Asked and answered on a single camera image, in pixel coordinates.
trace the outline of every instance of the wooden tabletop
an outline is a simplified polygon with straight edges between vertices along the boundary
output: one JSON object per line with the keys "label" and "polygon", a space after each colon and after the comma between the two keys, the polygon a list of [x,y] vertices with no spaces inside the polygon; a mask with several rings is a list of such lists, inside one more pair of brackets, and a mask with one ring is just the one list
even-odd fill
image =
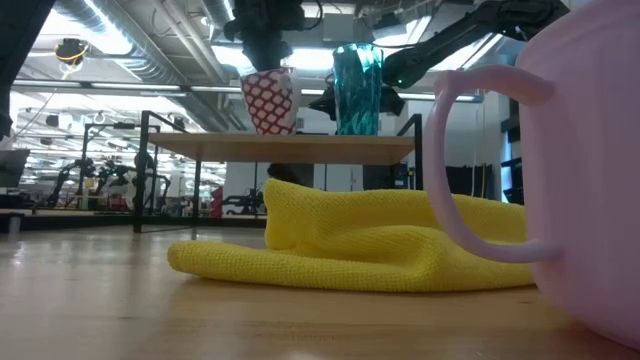
{"label": "wooden tabletop", "polygon": [[404,136],[150,134],[149,142],[194,160],[393,165],[414,149]]}
{"label": "wooden tabletop", "polygon": [[263,230],[130,227],[0,239],[0,358],[637,360],[533,287],[383,294],[177,273],[172,241],[263,246]]}

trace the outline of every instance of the red and white patterned cup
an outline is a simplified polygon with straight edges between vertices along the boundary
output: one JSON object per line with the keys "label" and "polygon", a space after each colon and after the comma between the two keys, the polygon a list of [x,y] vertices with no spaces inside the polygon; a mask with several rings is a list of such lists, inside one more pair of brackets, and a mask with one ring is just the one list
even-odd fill
{"label": "red and white patterned cup", "polygon": [[295,135],[301,89],[292,68],[262,71],[241,78],[251,122],[260,135]]}

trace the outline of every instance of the yellow cloth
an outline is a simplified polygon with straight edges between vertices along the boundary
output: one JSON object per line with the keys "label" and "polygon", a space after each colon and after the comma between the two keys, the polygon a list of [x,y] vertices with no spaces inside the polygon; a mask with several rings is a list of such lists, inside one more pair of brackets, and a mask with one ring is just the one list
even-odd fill
{"label": "yellow cloth", "polygon": [[[524,207],[455,196],[493,242],[525,240]],[[205,278],[361,291],[459,291],[531,284],[526,265],[471,255],[440,230],[422,191],[330,193],[269,180],[267,250],[185,241],[169,264]]]}

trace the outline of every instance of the shelf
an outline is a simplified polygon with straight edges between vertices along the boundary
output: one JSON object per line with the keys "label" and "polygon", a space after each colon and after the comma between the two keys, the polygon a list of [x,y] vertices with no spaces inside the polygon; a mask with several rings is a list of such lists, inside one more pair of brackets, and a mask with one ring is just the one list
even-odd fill
{"label": "shelf", "polygon": [[404,136],[149,134],[149,142],[201,161],[393,165],[413,151]]}

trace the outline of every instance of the blue glass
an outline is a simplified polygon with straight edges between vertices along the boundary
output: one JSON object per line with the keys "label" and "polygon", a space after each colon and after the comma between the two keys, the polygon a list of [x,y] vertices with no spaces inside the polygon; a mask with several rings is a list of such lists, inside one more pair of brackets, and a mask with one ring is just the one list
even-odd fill
{"label": "blue glass", "polygon": [[382,50],[349,44],[333,52],[338,135],[378,135]]}

